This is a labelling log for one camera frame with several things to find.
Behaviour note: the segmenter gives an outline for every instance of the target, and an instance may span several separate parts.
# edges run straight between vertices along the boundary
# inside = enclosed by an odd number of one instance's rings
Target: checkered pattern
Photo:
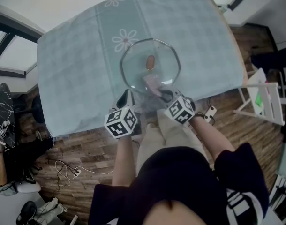
[[[133,3],[144,33],[176,50],[181,73],[175,86],[183,94],[199,99],[242,85],[240,55],[210,0],[133,0]],[[102,126],[116,96],[113,90],[119,90],[116,83],[113,89],[110,79],[111,68],[117,67],[119,61],[110,64],[106,61],[105,49],[111,57],[114,46],[102,47],[95,11],[94,7],[89,8],[38,40],[40,96],[46,125],[53,136]]]

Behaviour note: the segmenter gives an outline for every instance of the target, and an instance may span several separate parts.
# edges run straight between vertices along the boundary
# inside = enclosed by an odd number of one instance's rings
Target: pink object
[[[145,76],[144,78],[145,84],[147,88],[156,96],[161,97],[162,93],[158,90],[159,87],[162,86],[158,79],[158,75],[150,74]]]

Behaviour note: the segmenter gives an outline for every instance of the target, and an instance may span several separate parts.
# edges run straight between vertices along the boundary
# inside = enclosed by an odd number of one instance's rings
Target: green object
[[[262,107],[262,104],[263,104],[263,101],[262,101],[262,98],[261,98],[261,95],[258,93],[257,96],[256,96],[256,101],[255,103],[259,106],[259,107]]]

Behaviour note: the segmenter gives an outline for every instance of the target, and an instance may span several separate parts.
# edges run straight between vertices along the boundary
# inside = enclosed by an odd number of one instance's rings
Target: white cable
[[[60,163],[64,164],[63,167],[66,168],[66,175],[63,175],[63,174],[58,170],[58,168],[57,168],[57,162],[60,162]],[[76,176],[74,176],[73,179],[70,179],[70,178],[68,177],[68,175],[67,175],[67,172],[68,172],[67,165],[66,165],[65,163],[63,163],[62,161],[56,160],[55,163],[54,163],[54,167],[55,167],[55,169],[58,171],[58,173],[59,173],[60,175],[62,175],[64,178],[66,178],[66,179],[68,180],[69,185],[42,185],[41,187],[50,187],[50,186],[69,187],[69,186],[71,185],[71,182],[70,182],[70,181],[73,181],[74,178],[76,178]],[[95,173],[95,174],[103,174],[103,175],[109,175],[109,174],[111,174],[112,172],[114,172],[114,170],[111,171],[111,172],[109,172],[109,173],[93,172],[93,171],[90,171],[90,170],[88,170],[88,169],[85,169],[85,168],[83,168],[83,167],[81,167],[81,166],[78,166],[78,167],[76,167],[76,168],[74,169],[74,173],[76,173],[77,168],[82,168],[82,169],[84,169],[84,170],[86,170],[86,171],[88,171],[88,172]]]

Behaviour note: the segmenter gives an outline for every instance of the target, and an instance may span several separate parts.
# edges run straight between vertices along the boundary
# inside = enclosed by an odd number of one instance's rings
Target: floor
[[[244,26],[232,28],[232,31],[240,47],[247,70],[251,68],[249,56],[252,53],[273,51],[269,36],[263,28]],[[26,95],[29,105],[37,94],[38,89],[35,89]],[[270,190],[276,178],[275,171],[281,154],[283,135],[280,132],[280,126],[233,113],[233,109],[241,104],[237,90],[231,90],[212,97],[211,104],[218,110],[215,115],[214,127],[222,132],[234,147],[237,148],[245,142],[251,143],[264,172],[267,187]],[[197,111],[205,112],[208,109],[208,99],[198,101],[196,108]],[[37,124],[31,115],[24,115],[20,119],[20,125],[21,130],[24,132],[24,137],[21,138],[23,142],[35,139],[36,130],[39,130],[43,137],[49,136],[45,125]],[[135,138],[139,142],[141,139],[141,135]],[[137,145],[134,144],[135,155],[137,151]],[[47,201],[52,196],[56,196],[67,207],[68,212],[60,215],[61,219],[70,221],[74,215],[78,215],[79,218],[76,224],[87,224],[94,186],[96,184],[111,184],[112,175],[82,171],[69,187],[60,187],[57,192],[59,187],[56,185],[58,177],[54,161],[49,161],[49,164],[46,164],[45,159],[59,159],[72,167],[83,166],[98,173],[109,173],[113,170],[115,153],[116,141],[110,137],[104,128],[60,138],[52,149],[37,160],[37,166],[41,166],[43,170],[38,172],[35,177],[36,180],[41,185],[51,185],[42,187],[40,194]],[[60,184],[68,185],[69,182],[60,176]]]

